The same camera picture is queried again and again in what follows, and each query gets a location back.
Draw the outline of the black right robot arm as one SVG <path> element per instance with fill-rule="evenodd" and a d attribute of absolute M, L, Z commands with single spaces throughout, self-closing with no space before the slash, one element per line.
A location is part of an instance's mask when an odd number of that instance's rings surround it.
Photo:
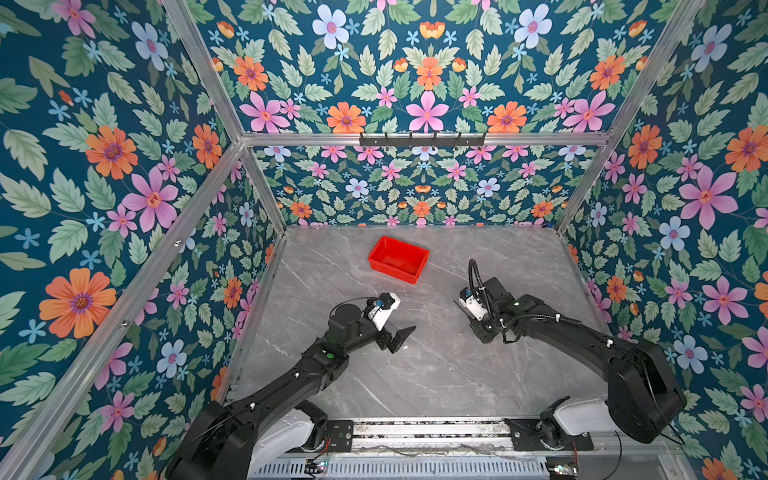
<path fill-rule="evenodd" d="M 687 405 L 663 351 L 652 342 L 601 333 L 537 297 L 514 297 L 497 278 L 461 290 L 457 304 L 482 343 L 500 338 L 511 345 L 531 338 L 588 367 L 605 382 L 603 394 L 565 396 L 541 412 L 531 434 L 548 449 L 561 449 L 578 436 L 596 432 L 621 432 L 650 444 Z"/>

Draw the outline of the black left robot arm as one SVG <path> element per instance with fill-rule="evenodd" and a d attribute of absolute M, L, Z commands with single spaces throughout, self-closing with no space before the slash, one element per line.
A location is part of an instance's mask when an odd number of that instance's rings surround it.
<path fill-rule="evenodd" d="M 326 414 L 310 399 L 347 369 L 351 354 L 369 344 L 396 353 L 411 328 L 391 333 L 394 293 L 351 299 L 334 307 L 326 332 L 288 371 L 260 390 L 228 405 L 212 401 L 194 418 L 168 461 L 168 479 L 247 479 L 285 452 L 324 443 Z"/>

